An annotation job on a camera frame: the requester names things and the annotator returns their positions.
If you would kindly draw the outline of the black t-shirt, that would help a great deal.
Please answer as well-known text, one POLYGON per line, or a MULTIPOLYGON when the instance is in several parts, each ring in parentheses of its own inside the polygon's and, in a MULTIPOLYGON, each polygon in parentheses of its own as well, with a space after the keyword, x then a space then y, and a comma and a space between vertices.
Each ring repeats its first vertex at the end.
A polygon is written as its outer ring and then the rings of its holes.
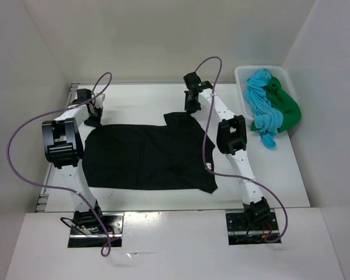
POLYGON ((208 194, 214 143, 187 113, 164 114, 165 125, 109 124, 86 138, 82 169, 89 187, 192 190, 208 194))

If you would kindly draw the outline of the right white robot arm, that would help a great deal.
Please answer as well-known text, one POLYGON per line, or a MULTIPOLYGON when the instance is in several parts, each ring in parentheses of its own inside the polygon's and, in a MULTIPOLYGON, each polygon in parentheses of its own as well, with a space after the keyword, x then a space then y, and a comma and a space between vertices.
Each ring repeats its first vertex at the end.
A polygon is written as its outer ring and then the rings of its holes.
POLYGON ((196 72, 186 74, 183 80, 187 88, 185 111, 195 113, 200 110, 199 99, 202 99, 215 113, 218 120, 217 147, 227 157, 240 179, 245 225, 250 229, 258 229, 269 217, 270 207, 259 186, 254 183, 254 174, 247 156, 245 118, 229 110, 214 93, 211 82, 202 81, 196 72))

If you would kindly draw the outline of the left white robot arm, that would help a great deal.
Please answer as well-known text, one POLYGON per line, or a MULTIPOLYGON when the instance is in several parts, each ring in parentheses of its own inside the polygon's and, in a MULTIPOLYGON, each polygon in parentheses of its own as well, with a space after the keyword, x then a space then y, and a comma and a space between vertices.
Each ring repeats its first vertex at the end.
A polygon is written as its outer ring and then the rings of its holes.
POLYGON ((90 101, 94 96, 89 89, 77 90, 68 111, 41 125, 45 157, 61 173, 66 187, 72 190, 74 215, 71 222, 81 234, 101 232, 105 221, 82 168, 84 148, 79 127, 85 121, 91 121, 92 126, 97 127, 102 116, 104 99, 95 104, 90 101))

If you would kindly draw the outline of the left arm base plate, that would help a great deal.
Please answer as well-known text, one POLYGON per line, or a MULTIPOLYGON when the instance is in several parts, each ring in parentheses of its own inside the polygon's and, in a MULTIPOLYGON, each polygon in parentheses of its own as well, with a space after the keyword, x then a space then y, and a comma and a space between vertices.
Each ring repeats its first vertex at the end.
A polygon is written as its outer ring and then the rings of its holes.
MULTIPOLYGON (((97 248, 107 245, 107 237, 99 224, 95 227, 85 227, 76 224, 76 219, 62 217, 60 219, 69 229, 68 248, 97 248)), ((111 246, 118 248, 122 246, 123 213, 108 213, 102 217, 109 237, 111 246)))

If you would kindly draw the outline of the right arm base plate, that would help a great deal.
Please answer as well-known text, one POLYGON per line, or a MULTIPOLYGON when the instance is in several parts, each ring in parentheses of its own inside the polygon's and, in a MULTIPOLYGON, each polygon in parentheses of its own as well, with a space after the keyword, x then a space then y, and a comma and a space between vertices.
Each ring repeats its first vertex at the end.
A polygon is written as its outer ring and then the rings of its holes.
POLYGON ((230 246, 265 244, 266 239, 274 240, 280 234, 274 211, 257 225, 248 225, 242 211, 227 211, 225 217, 230 246))

